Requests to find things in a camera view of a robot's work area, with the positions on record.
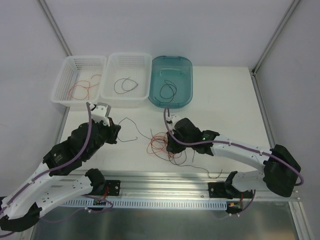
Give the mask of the right white perforated basket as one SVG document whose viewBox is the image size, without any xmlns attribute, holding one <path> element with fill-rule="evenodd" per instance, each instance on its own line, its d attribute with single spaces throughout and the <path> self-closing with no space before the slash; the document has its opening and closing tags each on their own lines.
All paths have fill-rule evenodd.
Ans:
<svg viewBox="0 0 320 240">
<path fill-rule="evenodd" d="M 113 53 L 102 75 L 99 101 L 113 108 L 138 108 L 149 97 L 151 75 L 150 54 Z"/>
</svg>

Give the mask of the teal transparent plastic bin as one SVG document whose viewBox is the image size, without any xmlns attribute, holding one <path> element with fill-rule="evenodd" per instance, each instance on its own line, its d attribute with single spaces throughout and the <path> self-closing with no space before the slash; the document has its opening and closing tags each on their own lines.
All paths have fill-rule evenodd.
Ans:
<svg viewBox="0 0 320 240">
<path fill-rule="evenodd" d="M 152 60 L 149 101 L 156 107 L 181 109 L 193 98 L 193 65 L 182 56 Z"/>
</svg>

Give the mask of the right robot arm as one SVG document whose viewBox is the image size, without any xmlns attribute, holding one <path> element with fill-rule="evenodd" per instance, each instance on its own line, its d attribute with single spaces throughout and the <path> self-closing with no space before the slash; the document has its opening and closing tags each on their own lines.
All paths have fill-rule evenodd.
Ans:
<svg viewBox="0 0 320 240">
<path fill-rule="evenodd" d="M 265 148 L 244 144 L 216 131 L 201 131 L 188 118 L 175 115 L 166 116 L 164 123 L 169 153 L 178 154 L 191 148 L 199 154 L 228 158 L 254 169 L 230 172 L 225 182 L 214 188 L 222 198 L 233 199 L 251 190 L 269 190 L 289 198 L 294 188 L 303 184 L 300 165 L 282 145 Z"/>
</svg>

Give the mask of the aluminium mounting rail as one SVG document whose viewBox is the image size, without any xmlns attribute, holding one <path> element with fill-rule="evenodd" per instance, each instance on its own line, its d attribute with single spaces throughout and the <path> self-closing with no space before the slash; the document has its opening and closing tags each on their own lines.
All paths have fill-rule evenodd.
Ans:
<svg viewBox="0 0 320 240">
<path fill-rule="evenodd" d="M 54 183 L 49 190 L 56 190 L 69 185 L 85 174 L 84 170 L 75 170 L 62 180 Z M 120 198 L 130 199 L 209 199 L 209 182 L 224 182 L 228 173 L 222 173 L 217 179 L 208 178 L 206 173 L 172 172 L 134 172 L 101 170 L 106 180 L 120 180 Z M 257 190 L 256 201 L 301 202 L 296 187 L 291 197 L 281 197 L 267 190 Z"/>
</svg>

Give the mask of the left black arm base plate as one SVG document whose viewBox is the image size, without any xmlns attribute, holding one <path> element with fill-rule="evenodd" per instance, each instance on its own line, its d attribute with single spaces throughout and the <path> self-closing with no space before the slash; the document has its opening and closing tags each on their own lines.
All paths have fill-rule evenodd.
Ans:
<svg viewBox="0 0 320 240">
<path fill-rule="evenodd" d="M 104 197 L 112 196 L 117 197 L 120 195 L 121 181 L 120 180 L 106 180 L 102 189 Z"/>
</svg>

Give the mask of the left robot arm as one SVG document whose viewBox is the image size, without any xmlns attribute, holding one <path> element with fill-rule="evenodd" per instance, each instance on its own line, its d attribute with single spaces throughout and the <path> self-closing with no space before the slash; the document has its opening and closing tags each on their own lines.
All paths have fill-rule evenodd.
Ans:
<svg viewBox="0 0 320 240">
<path fill-rule="evenodd" d="M 62 203 L 82 195 L 101 195 L 106 180 L 97 168 L 68 185 L 52 186 L 88 161 L 104 144 L 116 144 L 121 126 L 113 122 L 104 125 L 92 121 L 83 123 L 70 136 L 43 157 L 36 171 L 24 186 L 0 199 L 0 229 L 23 232 L 34 226 L 41 217 Z"/>
</svg>

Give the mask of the white perforated basket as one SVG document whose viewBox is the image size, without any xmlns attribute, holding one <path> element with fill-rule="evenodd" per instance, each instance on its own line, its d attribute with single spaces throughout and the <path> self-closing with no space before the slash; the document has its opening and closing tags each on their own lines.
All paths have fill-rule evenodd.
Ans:
<svg viewBox="0 0 320 240">
<path fill-rule="evenodd" d="M 138 108 L 149 97 L 151 75 L 150 54 L 113 53 L 102 75 L 99 101 L 113 108 Z"/>
<path fill-rule="evenodd" d="M 51 92 L 55 104 L 85 111 L 86 103 L 96 103 L 100 96 L 107 57 L 74 55 L 64 59 Z"/>
</svg>

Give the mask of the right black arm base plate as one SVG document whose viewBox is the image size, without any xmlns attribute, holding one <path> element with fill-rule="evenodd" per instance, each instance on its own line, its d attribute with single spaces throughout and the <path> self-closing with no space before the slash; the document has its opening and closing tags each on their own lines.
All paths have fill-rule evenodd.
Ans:
<svg viewBox="0 0 320 240">
<path fill-rule="evenodd" d="M 210 198 L 226 198 L 226 191 L 223 182 L 208 182 L 208 194 Z"/>
</svg>

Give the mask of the left white perforated basket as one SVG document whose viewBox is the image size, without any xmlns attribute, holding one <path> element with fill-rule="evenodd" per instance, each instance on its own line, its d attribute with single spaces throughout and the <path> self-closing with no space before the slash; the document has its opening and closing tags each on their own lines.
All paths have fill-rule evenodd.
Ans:
<svg viewBox="0 0 320 240">
<path fill-rule="evenodd" d="M 64 59 L 51 92 L 55 104 L 85 111 L 86 103 L 96 103 L 100 96 L 107 57 L 74 55 Z"/>
</svg>

